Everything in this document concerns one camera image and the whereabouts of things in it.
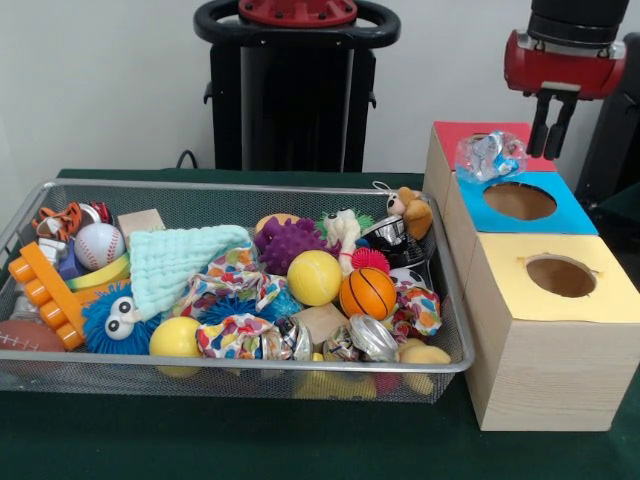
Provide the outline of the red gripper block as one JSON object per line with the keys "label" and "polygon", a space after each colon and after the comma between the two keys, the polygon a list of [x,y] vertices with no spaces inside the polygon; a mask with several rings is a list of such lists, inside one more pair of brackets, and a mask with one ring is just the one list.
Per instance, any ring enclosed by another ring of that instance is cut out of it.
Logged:
{"label": "red gripper block", "polygon": [[[546,159],[559,158],[578,98],[596,100],[609,96],[622,78],[626,53],[622,41],[602,49],[585,49],[536,40],[524,30],[511,32],[504,54],[505,81],[511,90],[537,93],[527,146],[531,157],[539,158],[546,145]],[[576,92],[578,98],[556,97],[562,106],[548,131],[551,90]]]}

